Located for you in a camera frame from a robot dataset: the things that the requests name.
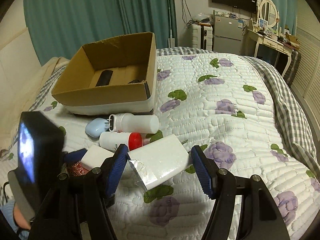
device screen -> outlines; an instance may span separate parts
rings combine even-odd
[[[32,183],[35,182],[35,174],[34,174],[34,143],[31,137],[30,132],[24,123],[20,124],[20,134],[19,134],[19,158],[27,175]]]

mirror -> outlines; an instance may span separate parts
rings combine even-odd
[[[262,0],[259,8],[259,17],[268,22],[268,28],[272,28],[276,25],[278,13],[272,0]]]

vanity table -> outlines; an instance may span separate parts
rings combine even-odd
[[[259,33],[256,33],[252,30],[248,30],[248,37],[251,39],[251,40],[254,40],[255,42],[257,42],[256,44],[256,48],[255,48],[255,51],[254,51],[254,57],[257,57],[257,53],[258,53],[258,49],[259,49],[259,45],[265,45],[271,49],[274,49],[278,52],[277,54],[277,58],[276,58],[276,63],[275,63],[275,67],[278,63],[278,60],[279,60],[279,56],[280,56],[280,53],[283,53],[283,54],[286,54],[288,56],[288,63],[287,65],[285,66],[284,68],[284,71],[283,73],[281,74],[282,77],[284,77],[284,74],[287,72],[289,66],[290,66],[290,63],[291,63],[291,54],[292,54],[292,49],[284,46],[281,42],[279,41],[275,41],[269,37],[266,37],[266,36],[263,36]]]

white shutter closet door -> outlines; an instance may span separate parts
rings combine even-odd
[[[320,23],[305,0],[298,0],[296,36],[301,62],[293,82],[320,122]]]

refrigerator door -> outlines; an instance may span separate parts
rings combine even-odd
[[[213,51],[240,55],[241,41],[214,37]]]
[[[241,40],[242,31],[237,19],[215,16],[214,36]]]

